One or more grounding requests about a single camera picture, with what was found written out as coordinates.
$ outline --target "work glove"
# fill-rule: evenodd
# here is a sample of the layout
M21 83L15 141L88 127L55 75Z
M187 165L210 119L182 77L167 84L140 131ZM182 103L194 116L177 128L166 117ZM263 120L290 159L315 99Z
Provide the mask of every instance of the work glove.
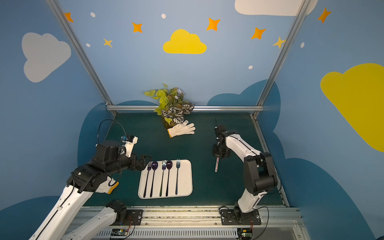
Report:
M114 180L113 177L107 176L107 181L99 185L96 192L111 194L112 190L119 185L119 182Z
M183 135L183 134L195 134L195 124L191 123L188 124L188 121L185 120L183 123L179 123L176 126L169 128L168 133L169 137L174 137L177 135Z

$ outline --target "fork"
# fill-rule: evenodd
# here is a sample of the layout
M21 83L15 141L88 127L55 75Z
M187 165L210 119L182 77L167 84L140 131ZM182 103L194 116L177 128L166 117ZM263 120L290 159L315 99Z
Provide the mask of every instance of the fork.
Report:
M161 197L161 194L163 192L163 178L164 178L164 170L167 168L166 167L166 164L167 163L167 160L163 160L163 166L162 166L162 169L163 169L163 176L161 177L161 187L160 187L160 197Z
M148 163L148 167L147 167L147 170L148 170L148 174L147 174L147 181L145 182L145 190L144 190L144 195L143 197L145 197L146 193L147 193L147 183L148 183L148 175L149 175L149 171L152 169L152 162L149 162Z
M177 195L177 180L179 178L180 158L178 158L176 160L176 168L177 168L177 175L176 175L176 192L175 192L175 194Z

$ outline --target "black cutlery handle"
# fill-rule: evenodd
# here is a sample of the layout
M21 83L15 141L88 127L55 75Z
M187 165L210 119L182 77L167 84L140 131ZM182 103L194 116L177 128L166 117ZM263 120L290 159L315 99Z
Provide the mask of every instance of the black cutlery handle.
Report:
M155 180L155 171L153 171L151 193L149 194L150 197L152 197L152 193L153 193L153 180Z
M177 180L179 178L179 169L177 168L177 175L176 175L176 195L177 195Z
M161 186L160 186L160 197L163 193L163 178L164 178L164 171L163 171L163 177L161 178Z
M168 186L169 186L169 170L168 170L168 181L167 181L167 191L166 191L166 197L168 196Z
M148 175L149 175L149 171L148 171L148 174L147 174L147 181L145 182L145 189L144 189L144 195L143 195L143 197L145 197L145 195L146 195L146 193L147 193Z

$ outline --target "blue wall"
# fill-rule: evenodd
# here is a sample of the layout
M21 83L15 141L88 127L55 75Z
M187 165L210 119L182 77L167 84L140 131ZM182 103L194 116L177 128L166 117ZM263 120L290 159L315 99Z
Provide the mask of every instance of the blue wall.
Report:
M115 104L157 103L144 92L162 88L162 83L181 88L185 99L197 105L207 105L218 94L240 94L268 78L280 51L273 45L279 37L285 39L294 19L244 15L236 11L233 0L59 2L71 13L70 24ZM282 11L280 5L273 8ZM207 31L209 18L220 19L217 31ZM133 32L132 22L142 24L142 33ZM256 27L266 29L261 39L251 39ZM166 53L163 44L178 29L197 34L206 52ZM112 48L104 45L104 38L112 40ZM253 100L234 99L231 105L240 104L253 105Z
M324 8L332 13L322 23ZM369 146L320 88L329 72L384 66L383 11L383 1L319 1L258 116L288 200L300 207L312 240L384 235L384 152ZM356 97L366 102L369 92ZM356 118L364 118L363 109Z
M24 34L49 33L69 43L44 0L3 1L0 32L0 232L2 239L11 239L11 230L28 239L77 167L83 121L103 99L72 48L41 82L25 76ZM105 108L98 111L110 118ZM94 147L96 138L89 141Z

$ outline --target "dark green tabletop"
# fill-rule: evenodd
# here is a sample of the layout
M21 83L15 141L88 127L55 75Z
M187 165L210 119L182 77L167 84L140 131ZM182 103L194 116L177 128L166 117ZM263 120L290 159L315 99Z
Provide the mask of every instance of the dark green tabletop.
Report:
M186 197L141 199L137 195L140 172L125 170L119 185L108 194L95 193L84 206L104 206L113 199L128 206L187 206L187 205L234 205L245 189L243 162L234 153L222 159L215 172L216 158L212 155L215 143L215 119L227 130L236 130L251 146L261 150L253 123L248 113L192 113L186 117L195 124L195 134L170 138L162 118L156 113L121 113L115 121L121 123L127 134L138 137L133 152L138 156L152 156L153 161L163 159L188 159L192 164L193 191ZM119 141L124 133L119 124L113 123L106 140ZM277 189L275 194L262 198L259 205L282 205Z

